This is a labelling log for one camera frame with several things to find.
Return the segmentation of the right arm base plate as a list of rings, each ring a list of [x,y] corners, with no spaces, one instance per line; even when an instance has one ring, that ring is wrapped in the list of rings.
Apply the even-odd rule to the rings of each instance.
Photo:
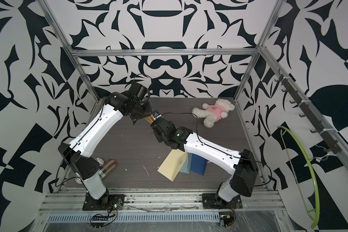
[[[203,193],[202,203],[204,209],[242,209],[243,204],[240,195],[234,197],[230,202],[218,197],[215,193]]]

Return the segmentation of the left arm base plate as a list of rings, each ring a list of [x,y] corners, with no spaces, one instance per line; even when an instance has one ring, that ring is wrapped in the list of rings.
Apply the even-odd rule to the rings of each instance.
[[[89,193],[86,193],[82,210],[101,211],[112,209],[112,207],[121,209],[124,206],[124,199],[124,194],[104,194],[99,200],[95,200]]]

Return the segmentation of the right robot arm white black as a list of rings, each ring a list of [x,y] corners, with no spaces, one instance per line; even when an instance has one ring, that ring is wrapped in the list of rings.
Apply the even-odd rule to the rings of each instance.
[[[217,199],[230,202],[238,195],[252,195],[259,169],[251,151],[224,148],[188,128],[176,128],[173,122],[162,117],[154,120],[150,126],[158,142],[163,142],[174,150],[198,155],[231,175],[217,190]]]

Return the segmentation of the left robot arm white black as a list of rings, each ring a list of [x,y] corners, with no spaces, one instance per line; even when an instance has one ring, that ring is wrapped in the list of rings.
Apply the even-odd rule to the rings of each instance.
[[[103,98],[101,110],[90,124],[71,142],[59,146],[58,151],[63,160],[81,178],[94,200],[107,195],[107,189],[98,174],[99,163],[92,158],[95,148],[124,116],[129,116],[133,123],[148,117],[152,112],[149,98],[149,89],[134,81],[128,90],[114,92]]]

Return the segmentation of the tan yellow envelope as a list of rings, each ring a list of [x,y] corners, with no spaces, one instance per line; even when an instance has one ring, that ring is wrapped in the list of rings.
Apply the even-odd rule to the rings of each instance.
[[[146,120],[150,123],[150,124],[152,124],[153,122],[154,122],[154,117],[152,116],[152,115],[150,115],[150,116],[148,116],[148,117],[146,117]]]

